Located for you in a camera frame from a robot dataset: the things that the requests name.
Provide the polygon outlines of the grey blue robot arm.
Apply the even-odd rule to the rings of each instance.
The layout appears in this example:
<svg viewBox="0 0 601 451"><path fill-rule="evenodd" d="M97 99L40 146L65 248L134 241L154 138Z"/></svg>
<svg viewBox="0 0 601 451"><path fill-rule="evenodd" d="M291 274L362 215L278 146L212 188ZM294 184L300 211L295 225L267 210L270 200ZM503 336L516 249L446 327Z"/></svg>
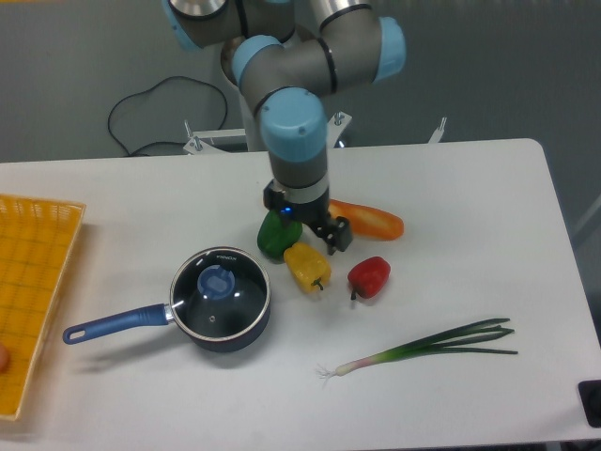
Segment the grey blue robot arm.
<svg viewBox="0 0 601 451"><path fill-rule="evenodd" d="M166 1L177 39L205 48L240 41L228 73L252 118L247 133L270 157L265 207L288 224L299 222L328 252L345 251L348 219L329 212L328 120L322 98L399 73L407 47L392 17L368 1L313 1L319 34L300 43L291 1Z"/></svg>

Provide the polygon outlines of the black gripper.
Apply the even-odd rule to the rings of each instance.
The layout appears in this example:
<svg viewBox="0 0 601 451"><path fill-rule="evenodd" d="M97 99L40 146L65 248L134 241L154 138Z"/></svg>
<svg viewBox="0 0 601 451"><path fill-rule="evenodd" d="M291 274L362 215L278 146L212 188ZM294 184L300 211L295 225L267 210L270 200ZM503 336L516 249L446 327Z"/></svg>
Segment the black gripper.
<svg viewBox="0 0 601 451"><path fill-rule="evenodd" d="M345 252L353 241L350 222L346 217L332 218L328 213L330 189L308 202L300 202L297 191L285 190L272 179L263 190L263 204L267 210L278 210L285 226L302 223L322 239L329 255Z"/></svg>

